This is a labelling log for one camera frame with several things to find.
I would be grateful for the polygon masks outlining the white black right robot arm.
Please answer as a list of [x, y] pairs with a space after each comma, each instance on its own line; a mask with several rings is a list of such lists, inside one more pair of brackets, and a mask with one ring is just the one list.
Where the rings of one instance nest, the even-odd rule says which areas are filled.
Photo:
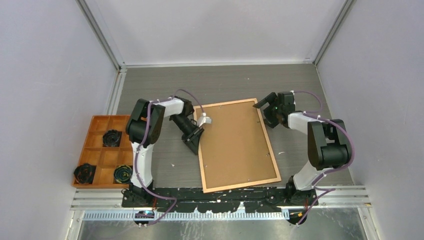
[[263, 109], [264, 123], [270, 128], [282, 125], [307, 136], [308, 160], [291, 176], [284, 197], [299, 205], [328, 174], [347, 168], [354, 159], [352, 141], [341, 119], [327, 119], [317, 112], [296, 109], [296, 91], [271, 92], [253, 105]]

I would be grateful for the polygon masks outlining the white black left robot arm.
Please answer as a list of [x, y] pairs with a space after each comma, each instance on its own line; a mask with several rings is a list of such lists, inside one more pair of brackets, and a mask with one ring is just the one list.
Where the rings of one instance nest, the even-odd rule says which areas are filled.
[[133, 171], [128, 185], [134, 200], [141, 207], [153, 202], [153, 149], [158, 141], [163, 122], [169, 118], [182, 132], [181, 140], [197, 156], [204, 125], [211, 124], [203, 108], [195, 119], [189, 116], [195, 113], [192, 102], [178, 96], [166, 100], [146, 100], [140, 98], [127, 122], [125, 133], [129, 137], [133, 150]]

